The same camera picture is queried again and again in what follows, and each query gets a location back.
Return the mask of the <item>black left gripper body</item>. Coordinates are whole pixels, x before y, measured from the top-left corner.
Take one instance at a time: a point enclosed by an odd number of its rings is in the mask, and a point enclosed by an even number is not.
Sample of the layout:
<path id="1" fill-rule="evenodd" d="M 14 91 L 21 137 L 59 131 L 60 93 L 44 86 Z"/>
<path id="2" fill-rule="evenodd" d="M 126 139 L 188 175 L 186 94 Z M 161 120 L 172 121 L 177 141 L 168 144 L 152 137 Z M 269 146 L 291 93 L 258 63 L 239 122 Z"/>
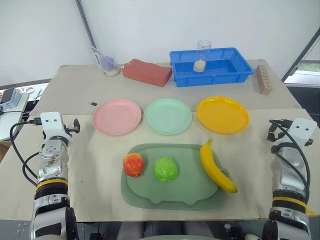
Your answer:
<path id="1" fill-rule="evenodd" d="M 64 131 L 69 135 L 69 136 L 72 136 L 72 132 L 73 133 L 76 133 L 78 134 L 80 132 L 80 128 L 81 128 L 81 125 L 78 121 L 77 118 L 74 119 L 73 121 L 73 127 L 67 127 L 65 124 L 63 125 L 64 127 Z"/>

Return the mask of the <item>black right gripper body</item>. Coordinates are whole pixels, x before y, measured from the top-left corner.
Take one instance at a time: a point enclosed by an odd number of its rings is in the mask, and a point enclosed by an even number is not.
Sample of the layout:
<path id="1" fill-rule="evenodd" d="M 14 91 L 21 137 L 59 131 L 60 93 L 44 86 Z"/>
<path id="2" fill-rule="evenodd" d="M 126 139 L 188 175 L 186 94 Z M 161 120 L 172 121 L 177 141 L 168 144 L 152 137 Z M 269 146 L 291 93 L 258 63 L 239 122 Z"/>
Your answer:
<path id="1" fill-rule="evenodd" d="M 282 130 L 278 133 L 276 137 L 275 132 L 277 129 L 278 129 L 278 126 L 276 124 L 271 124 L 271 126 L 269 127 L 267 138 L 266 138 L 269 142 L 274 143 L 278 139 L 281 139 L 284 137 L 285 133 Z"/>

